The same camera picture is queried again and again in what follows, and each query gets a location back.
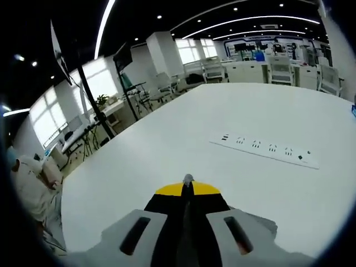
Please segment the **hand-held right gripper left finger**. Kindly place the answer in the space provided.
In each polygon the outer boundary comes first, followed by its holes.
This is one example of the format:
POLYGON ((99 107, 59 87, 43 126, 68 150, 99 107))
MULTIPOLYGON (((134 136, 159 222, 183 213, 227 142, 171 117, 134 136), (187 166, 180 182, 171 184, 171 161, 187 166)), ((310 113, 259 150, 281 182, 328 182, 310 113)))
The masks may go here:
POLYGON ((189 185, 158 189, 143 210, 133 210, 102 232, 92 248, 94 266, 176 266, 189 185))

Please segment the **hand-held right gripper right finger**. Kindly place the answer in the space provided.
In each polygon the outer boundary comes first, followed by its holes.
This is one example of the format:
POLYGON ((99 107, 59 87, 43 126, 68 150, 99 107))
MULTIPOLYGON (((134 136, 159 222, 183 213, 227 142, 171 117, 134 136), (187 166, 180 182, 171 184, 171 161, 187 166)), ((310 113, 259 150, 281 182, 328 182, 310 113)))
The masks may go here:
POLYGON ((281 265, 272 221, 232 209, 209 184, 191 181, 190 189, 192 229, 203 266, 281 265))

